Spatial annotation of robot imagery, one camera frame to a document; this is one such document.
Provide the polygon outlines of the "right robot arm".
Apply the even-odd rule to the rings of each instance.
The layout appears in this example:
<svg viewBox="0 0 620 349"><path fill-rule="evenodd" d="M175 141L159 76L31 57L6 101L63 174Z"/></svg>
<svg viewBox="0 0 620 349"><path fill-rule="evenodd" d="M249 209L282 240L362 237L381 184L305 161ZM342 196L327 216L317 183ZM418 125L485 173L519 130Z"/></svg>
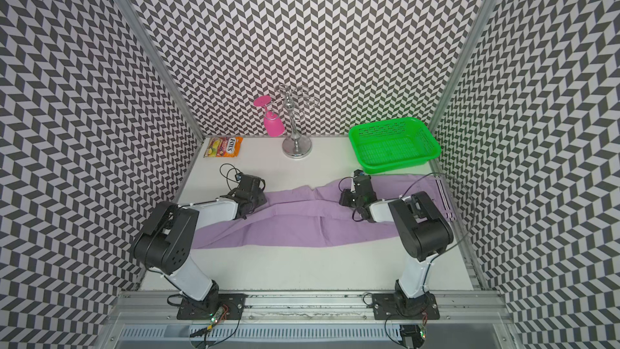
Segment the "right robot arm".
<svg viewBox="0 0 620 349"><path fill-rule="evenodd" d="M452 227L427 192L406 191L397 198L381 200L369 174L357 170L350 181L349 188L340 189L339 204L353 209L355 222L394 224L409 256L396 281L394 307L405 317L424 313L432 302L426 282L434 260L454 242Z"/></svg>

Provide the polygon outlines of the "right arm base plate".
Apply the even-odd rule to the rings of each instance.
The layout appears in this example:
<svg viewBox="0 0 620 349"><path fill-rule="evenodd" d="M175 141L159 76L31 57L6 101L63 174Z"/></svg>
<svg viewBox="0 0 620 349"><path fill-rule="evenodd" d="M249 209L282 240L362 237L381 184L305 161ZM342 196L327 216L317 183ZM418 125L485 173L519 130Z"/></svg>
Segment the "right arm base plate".
<svg viewBox="0 0 620 349"><path fill-rule="evenodd" d="M416 298L407 298L399 292L376 292L371 294L370 307L377 321L388 318L411 321L440 319L439 306L430 292Z"/></svg>

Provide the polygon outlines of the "chrome cup holder stand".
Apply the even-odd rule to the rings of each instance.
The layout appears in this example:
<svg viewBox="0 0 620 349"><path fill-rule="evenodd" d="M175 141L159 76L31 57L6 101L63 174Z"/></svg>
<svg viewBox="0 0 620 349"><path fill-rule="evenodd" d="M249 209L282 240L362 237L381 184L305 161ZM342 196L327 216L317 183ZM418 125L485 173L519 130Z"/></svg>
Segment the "chrome cup holder stand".
<svg viewBox="0 0 620 349"><path fill-rule="evenodd" d="M312 151L311 139L300 132L300 117L303 107L316 103L316 97L310 95L305 87L278 85L283 102L284 112L290 124L291 132L284 138L282 149L284 154L294 160L306 158Z"/></svg>

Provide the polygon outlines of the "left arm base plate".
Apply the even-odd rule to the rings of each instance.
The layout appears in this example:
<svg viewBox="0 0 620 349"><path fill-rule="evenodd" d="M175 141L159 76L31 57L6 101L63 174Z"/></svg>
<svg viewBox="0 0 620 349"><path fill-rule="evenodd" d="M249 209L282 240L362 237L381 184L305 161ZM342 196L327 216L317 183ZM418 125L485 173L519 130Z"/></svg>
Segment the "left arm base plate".
<svg viewBox="0 0 620 349"><path fill-rule="evenodd" d="M207 321L215 316L219 308L226 306L226 320L238 321L243 315L246 299L247 295L240 292L209 296L204 301L182 296L176 318L181 321Z"/></svg>

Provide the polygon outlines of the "green plastic basket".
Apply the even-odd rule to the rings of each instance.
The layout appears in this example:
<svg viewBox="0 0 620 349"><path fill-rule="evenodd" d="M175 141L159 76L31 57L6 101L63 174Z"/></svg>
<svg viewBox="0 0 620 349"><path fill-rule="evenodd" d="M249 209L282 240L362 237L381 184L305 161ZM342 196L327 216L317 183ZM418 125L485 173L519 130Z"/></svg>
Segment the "green plastic basket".
<svg viewBox="0 0 620 349"><path fill-rule="evenodd" d="M412 117L359 124L350 129L348 137L368 174L421 166L442 153L427 126Z"/></svg>

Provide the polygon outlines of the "orange candy bag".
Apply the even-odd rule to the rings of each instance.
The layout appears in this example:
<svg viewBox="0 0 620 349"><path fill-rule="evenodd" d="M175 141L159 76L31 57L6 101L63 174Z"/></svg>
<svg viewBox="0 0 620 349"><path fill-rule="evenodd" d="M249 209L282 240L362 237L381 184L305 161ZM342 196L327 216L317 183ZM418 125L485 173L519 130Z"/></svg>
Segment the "orange candy bag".
<svg viewBox="0 0 620 349"><path fill-rule="evenodd" d="M242 137L211 137L203 154L205 158L236 158L241 150Z"/></svg>

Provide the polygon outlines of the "aluminium front rail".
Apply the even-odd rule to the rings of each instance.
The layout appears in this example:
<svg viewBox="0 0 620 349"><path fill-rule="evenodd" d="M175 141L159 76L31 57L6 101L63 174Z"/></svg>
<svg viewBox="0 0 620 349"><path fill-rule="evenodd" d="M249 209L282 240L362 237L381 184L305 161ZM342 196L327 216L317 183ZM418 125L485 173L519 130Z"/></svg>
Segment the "aluminium front rail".
<svg viewBox="0 0 620 349"><path fill-rule="evenodd" d="M502 296L494 291L439 291L398 308L392 292L223 291L232 317L258 323L511 323Z"/></svg>

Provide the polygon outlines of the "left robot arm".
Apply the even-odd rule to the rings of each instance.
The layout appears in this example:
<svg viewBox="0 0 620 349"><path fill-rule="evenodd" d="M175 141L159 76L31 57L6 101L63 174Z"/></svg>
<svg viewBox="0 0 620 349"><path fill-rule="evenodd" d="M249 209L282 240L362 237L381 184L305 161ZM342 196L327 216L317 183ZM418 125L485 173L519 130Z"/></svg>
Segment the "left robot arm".
<svg viewBox="0 0 620 349"><path fill-rule="evenodd" d="M134 259L163 275L185 301L208 313L218 307L219 287L191 257L196 231L214 224L245 220L267 202L264 179L239 172L236 180L237 187L215 200L188 205L159 203L131 249Z"/></svg>

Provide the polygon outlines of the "purple long pants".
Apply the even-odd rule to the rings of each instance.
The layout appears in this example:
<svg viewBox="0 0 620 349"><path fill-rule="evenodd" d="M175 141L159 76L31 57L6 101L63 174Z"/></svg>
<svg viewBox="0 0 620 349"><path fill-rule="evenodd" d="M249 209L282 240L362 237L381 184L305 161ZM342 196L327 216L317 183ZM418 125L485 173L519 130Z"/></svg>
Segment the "purple long pants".
<svg viewBox="0 0 620 349"><path fill-rule="evenodd" d="M445 219L450 213L442 201L437 178L430 175L374 175L371 183L381 200L397 198L406 191L427 192ZM339 205L340 187L335 180L323 187L268 192L267 203L245 220L197 230L192 248L337 247L399 237L392 223L353 221L352 209Z"/></svg>

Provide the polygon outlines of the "pink plastic goblet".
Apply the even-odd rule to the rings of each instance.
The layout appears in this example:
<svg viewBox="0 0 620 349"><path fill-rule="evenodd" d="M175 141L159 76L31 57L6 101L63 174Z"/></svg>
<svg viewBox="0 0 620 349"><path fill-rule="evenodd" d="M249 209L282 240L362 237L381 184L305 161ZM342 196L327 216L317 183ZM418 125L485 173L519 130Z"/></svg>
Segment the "pink plastic goblet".
<svg viewBox="0 0 620 349"><path fill-rule="evenodd" d="M286 128L282 122L280 116L270 109L272 98L270 95L263 95L253 102L253 105L257 108L262 108L264 111L263 125L269 137L282 136Z"/></svg>

